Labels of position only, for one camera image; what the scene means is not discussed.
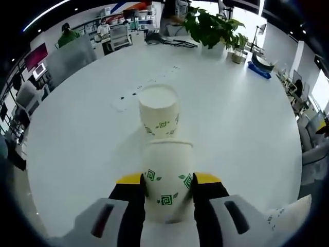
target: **floor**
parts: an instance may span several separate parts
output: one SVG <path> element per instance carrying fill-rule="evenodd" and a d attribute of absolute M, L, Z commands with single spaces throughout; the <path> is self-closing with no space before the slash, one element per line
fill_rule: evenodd
<path fill-rule="evenodd" d="M 46 228 L 43 225 L 33 202 L 27 171 L 21 171 L 11 164 L 10 166 L 11 176 L 9 176 L 7 182 L 11 187 L 12 195 L 15 198 L 17 205 L 34 229 L 41 236 L 47 237 Z"/>

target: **monitor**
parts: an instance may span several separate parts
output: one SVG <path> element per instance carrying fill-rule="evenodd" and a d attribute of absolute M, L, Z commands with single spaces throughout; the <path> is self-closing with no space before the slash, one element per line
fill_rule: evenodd
<path fill-rule="evenodd" d="M 38 63 L 48 55 L 46 44 L 43 43 L 27 55 L 24 59 L 25 66 L 28 71 L 31 71 L 34 67 L 37 67 Z"/>
<path fill-rule="evenodd" d="M 296 83 L 297 80 L 302 80 L 302 77 L 297 73 L 296 70 L 294 70 L 294 75 L 293 75 L 293 84 Z"/>
<path fill-rule="evenodd" d="M 38 67 L 36 67 L 36 69 L 32 72 L 32 74 L 34 78 L 38 80 L 44 71 L 46 71 L 46 67 L 44 63 L 41 63 Z"/>

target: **window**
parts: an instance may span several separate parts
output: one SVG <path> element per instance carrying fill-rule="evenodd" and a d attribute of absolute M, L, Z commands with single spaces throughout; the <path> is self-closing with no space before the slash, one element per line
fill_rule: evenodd
<path fill-rule="evenodd" d="M 204 1 L 191 1 L 191 7 L 205 9 L 209 14 L 216 15 L 219 13 L 218 3 Z"/>
<path fill-rule="evenodd" d="M 329 102 L 329 82 L 322 70 L 312 90 L 312 96 L 319 108 L 324 111 Z"/>
<path fill-rule="evenodd" d="M 246 28 L 244 27 L 238 27 L 236 32 L 240 32 L 242 35 L 246 36 L 250 43 L 252 43 L 256 28 L 257 26 L 262 26 L 263 24 L 267 23 L 267 19 L 256 15 L 250 11 L 240 9 L 235 7 L 233 9 L 233 19 L 238 20 L 239 22 L 242 22 L 245 24 Z M 263 48 L 264 40 L 265 40 L 265 33 L 266 29 L 263 34 L 257 35 L 257 42 L 256 45 L 260 48 Z"/>

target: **paper cup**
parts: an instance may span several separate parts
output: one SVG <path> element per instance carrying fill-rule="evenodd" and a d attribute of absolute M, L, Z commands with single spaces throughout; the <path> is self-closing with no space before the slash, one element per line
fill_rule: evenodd
<path fill-rule="evenodd" d="M 140 118 L 148 134 L 174 137 L 179 122 L 178 95 L 165 84 L 151 85 L 138 94 Z"/>
<path fill-rule="evenodd" d="M 148 221 L 176 223 L 193 218 L 192 147 L 191 143 L 173 138 L 153 140 L 146 145 L 142 163 Z"/>

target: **white wall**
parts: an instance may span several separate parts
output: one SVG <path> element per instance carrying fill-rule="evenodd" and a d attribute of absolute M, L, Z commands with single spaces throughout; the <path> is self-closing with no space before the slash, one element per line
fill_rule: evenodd
<path fill-rule="evenodd" d="M 315 53 L 305 44 L 302 58 L 297 69 L 297 72 L 302 77 L 302 81 L 309 85 L 310 92 L 312 92 L 320 74 L 320 69 L 314 62 L 314 56 Z"/>
<path fill-rule="evenodd" d="M 303 55 L 303 51 L 304 51 L 304 45 L 305 45 L 304 41 L 298 41 L 298 46 L 297 46 L 297 51 L 296 51 L 296 54 L 295 54 L 295 59 L 294 59 L 293 65 L 292 65 L 292 67 L 290 69 L 290 73 L 289 73 L 290 78 L 293 78 L 294 77 L 294 71 L 298 70 L 300 60 L 302 59 L 302 55 Z"/>
<path fill-rule="evenodd" d="M 267 23 L 263 45 L 267 61 L 277 61 L 277 67 L 279 69 L 284 69 L 287 65 L 287 70 L 290 71 L 294 62 L 297 46 L 298 43 L 286 33 L 274 25 Z"/>
<path fill-rule="evenodd" d="M 132 3 L 125 3 L 121 7 L 119 7 L 114 13 L 120 13 L 126 8 L 133 6 L 137 4 L 138 2 L 132 2 Z M 40 35 L 38 35 L 34 40 L 31 41 L 30 47 L 31 50 L 34 50 L 37 48 L 39 45 L 46 43 L 47 51 L 48 53 L 52 53 L 53 51 L 56 50 L 55 44 L 58 42 L 58 39 L 62 35 L 62 25 L 64 23 L 68 23 L 72 28 L 75 26 L 78 26 L 80 24 L 83 24 L 85 22 L 91 21 L 92 19 L 95 19 L 99 17 L 100 11 L 105 8 L 105 7 L 111 7 L 113 8 L 117 4 L 109 4 L 109 5 L 104 5 L 100 6 L 97 8 L 93 9 L 88 9 L 86 11 L 83 11 L 81 13 L 75 14 L 59 23 L 56 25 L 52 26 L 48 30 L 42 32 Z M 161 17 L 161 3 L 152 3 L 153 5 L 153 10 L 156 14 L 155 17 L 155 22 L 156 26 L 160 26 L 160 17 Z"/>
<path fill-rule="evenodd" d="M 52 26 L 48 30 L 42 32 L 40 35 L 38 35 L 32 42 L 30 43 L 31 50 L 37 48 L 39 45 L 46 43 L 47 51 L 48 53 L 52 53 L 56 50 L 55 44 L 58 42 L 58 39 L 62 35 L 62 25 L 64 23 L 68 23 L 71 27 L 78 26 L 80 24 L 83 24 L 87 21 L 90 21 L 92 19 L 95 19 L 99 16 L 100 11 L 107 6 L 114 6 L 115 4 L 111 5 L 105 5 L 93 9 L 88 9 L 86 11 L 83 11 L 81 13 L 75 14 L 56 25 Z"/>

